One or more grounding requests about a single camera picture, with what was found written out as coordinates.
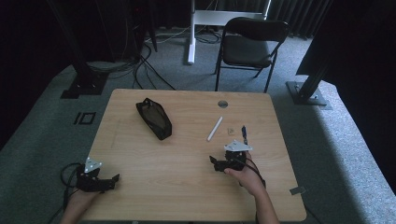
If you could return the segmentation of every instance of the chair seat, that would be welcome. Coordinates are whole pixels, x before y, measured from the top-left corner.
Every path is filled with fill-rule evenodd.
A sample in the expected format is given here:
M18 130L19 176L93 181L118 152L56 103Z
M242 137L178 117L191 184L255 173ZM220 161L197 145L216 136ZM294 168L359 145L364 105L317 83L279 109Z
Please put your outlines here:
M227 35L223 44L223 61L229 65L260 68L271 65L270 52L265 41L251 40L241 35Z

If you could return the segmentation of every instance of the white stylus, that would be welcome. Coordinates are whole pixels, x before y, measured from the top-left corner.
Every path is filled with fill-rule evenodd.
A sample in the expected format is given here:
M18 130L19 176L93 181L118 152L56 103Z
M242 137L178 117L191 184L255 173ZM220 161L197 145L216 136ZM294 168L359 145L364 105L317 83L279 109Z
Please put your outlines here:
M222 117L219 118L218 122L216 123L215 127L213 128L212 132L210 132L209 136L207 137L207 141L210 141L210 139L212 139L213 134L216 132L216 130L218 129L220 123L222 121Z

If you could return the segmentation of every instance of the stand base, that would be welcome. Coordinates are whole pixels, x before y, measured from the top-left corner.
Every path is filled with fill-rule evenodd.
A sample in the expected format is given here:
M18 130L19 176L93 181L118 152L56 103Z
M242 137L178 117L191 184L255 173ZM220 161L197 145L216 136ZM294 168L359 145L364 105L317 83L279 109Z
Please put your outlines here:
M326 101L323 98L319 89L316 89L314 94L312 94L309 99L302 99L299 96L299 91L300 88L304 85L303 82L289 81L286 82L286 85L288 86L293 102L296 105L319 105L320 108L323 110L332 110L329 101Z
M80 95L100 95L107 82L108 73L95 74L91 86L78 85L78 76L74 79L69 90L62 93L61 99L77 99Z

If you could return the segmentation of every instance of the wooden table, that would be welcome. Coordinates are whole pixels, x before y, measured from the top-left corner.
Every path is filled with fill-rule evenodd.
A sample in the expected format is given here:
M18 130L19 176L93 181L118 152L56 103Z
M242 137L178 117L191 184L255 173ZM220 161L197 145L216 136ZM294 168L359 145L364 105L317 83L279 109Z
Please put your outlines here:
M146 97L161 104L173 124L172 136L163 141L135 107ZM228 106L219 107L219 101ZM222 123L207 142L220 116ZM100 178L120 174L120 181L97 198L83 219L254 220L253 197L231 177L215 172L209 160L224 160L224 145L243 142L243 125L279 219L304 220L301 195L290 194L297 182L268 94L142 90L111 95L90 157L103 163Z

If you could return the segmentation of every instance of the wire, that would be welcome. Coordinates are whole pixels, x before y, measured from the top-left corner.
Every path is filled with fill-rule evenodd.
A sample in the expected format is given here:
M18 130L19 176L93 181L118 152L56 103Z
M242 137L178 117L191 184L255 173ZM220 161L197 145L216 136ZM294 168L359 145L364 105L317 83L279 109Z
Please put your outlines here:
M145 71L146 71L146 76L148 77L149 82L151 83L151 85L153 86L153 88L155 90L157 90L157 87L154 85L154 83L152 82L151 78L149 77L149 71L147 70L147 66L154 72L154 74L160 79L162 80L166 85L168 85L172 90L176 90L169 82L167 82L158 72L157 70L155 70L155 68L149 63L149 61L147 61L147 59L149 58L149 56L151 55L151 47L149 47L147 44L144 45L146 48L148 48L148 56L143 57L140 55L140 64L136 67L136 69L134 70L134 83L132 85L132 88L134 88L134 84L136 83L140 89L143 90L143 86L140 84L139 80L137 79L137 72L138 69L140 68L140 66L143 64L145 65Z
M100 73L130 71L131 69L133 69L134 65L135 65L135 62L133 60L131 60L127 63L123 63L123 64L116 65L116 66L110 66L110 67L98 67L98 66L93 65L92 63L88 63L88 66L91 68L92 71L100 72Z
M209 3L209 5L206 7L205 10L209 10L209 8L213 5L214 2L215 2L215 0L212 0L212 1ZM216 0L216 4L214 5L214 9L213 9L213 10L216 10L216 8L218 7L218 2L219 2L219 0ZM205 25L201 30L195 32L195 35L199 35L206 27L207 27L207 26ZM182 30L181 32L176 33L176 34L158 34L158 35L155 35L155 37L169 36L169 37L166 38L165 40L157 42L157 44L165 43L166 41L168 41L168 40L170 40L170 39L172 39L172 38L175 38L175 37L189 37L190 34L185 34L185 35L183 35L183 33L184 33L187 29L189 29L189 28L191 28L191 27L189 26L189 27L185 28L184 30ZM216 34L216 33L213 33L213 34L215 34L215 36L217 37L217 40L216 40L216 41L209 41L209 40L203 39L203 38L201 38L201 37L195 37L195 38L196 38L198 41L203 42L203 43L207 43L207 44L216 44L216 43L219 43L219 40L221 39L221 35L220 35L220 34ZM148 38L147 40L145 40L145 43L146 43L146 42L152 43L150 40L151 40L151 38Z
M136 66L135 66L135 64L134 64L134 65L131 67L131 69L126 70L126 72L125 72L124 74L119 75L119 76L117 76L117 77L109 77L107 80L114 80L114 79L126 77L126 76L132 74L132 72L135 70L135 68L136 68Z
M77 171L77 168L75 168L75 169L73 170L73 172L70 174L70 176L69 176L67 182L64 181L64 171L65 171L67 168L72 167L72 166L75 166L75 165L81 165L81 163L78 163L78 162L70 163L70 164L66 165L64 168L62 168L62 170L61 170L61 174L60 174L60 176L61 176L61 181L62 181L62 183L66 186L66 190L65 190L64 192L67 192L67 197L66 197L66 198L64 197L64 200L65 200L65 199L68 200L68 199L70 198L70 196L72 196L74 193L76 193L76 192L78 191L78 189L77 189L77 190L75 190L74 192L72 192L71 194L68 193L69 188L74 188L74 187L75 187L75 186L72 186L72 185L71 185L71 181L72 181L73 176L75 175L75 173L76 173L76 171ZM61 211L62 211L63 209L64 209L64 204L63 204L62 206L60 206L59 209L49 218L49 221L48 221L47 223L48 223L48 224L52 223L53 220L54 220L57 216L59 216L59 214L61 213Z
M242 162L242 161L240 161L240 160L238 160L238 159L235 159L235 158L231 158L231 161L237 161L237 162L239 162L239 163L241 163L241 164L244 164L247 168L249 168L249 169L252 170L254 173L256 173L256 175L259 176L259 178L262 180L262 183L263 183L264 186L265 186L265 180L262 178L262 175L260 175L260 172L259 172L259 170L257 169L256 164L255 164L252 160L250 160L250 159L248 159L248 158L247 158L247 160L251 161L251 162L253 163L253 165L256 167L256 169L253 168L252 166L250 166L249 164L245 163L245 162Z
M125 47L124 47L124 50L123 50L122 55L121 55L122 59L123 59L124 53L125 53L125 51L126 51L126 49L128 47L128 37L129 37L128 18L127 18L127 15L125 13L125 10L123 10L123 12L124 12L124 17L125 17L125 35L126 36L125 36Z
M207 40L207 39L201 38L199 36L196 36L195 39L197 39L201 43L218 44L219 42L221 42L221 34L219 34L219 33L206 31L205 33L200 34L200 35L213 35L216 38L215 40Z
M308 212L312 215L312 217L314 217L314 219L317 220L318 223L320 223L320 224L322 223L322 222L319 220L319 218L318 218L317 216L315 216L315 214L305 205L305 203L304 203L304 207L305 207L306 211L308 211Z
M71 166L75 166L75 165L81 165L81 163L79 163L79 162L73 162L73 163L70 163L70 164L68 164L68 165L66 165L62 170L61 170L61 181L62 181L62 183L65 185L65 186L67 186L68 184L64 181L64 171L67 169L67 168L69 168L69 167L71 167Z

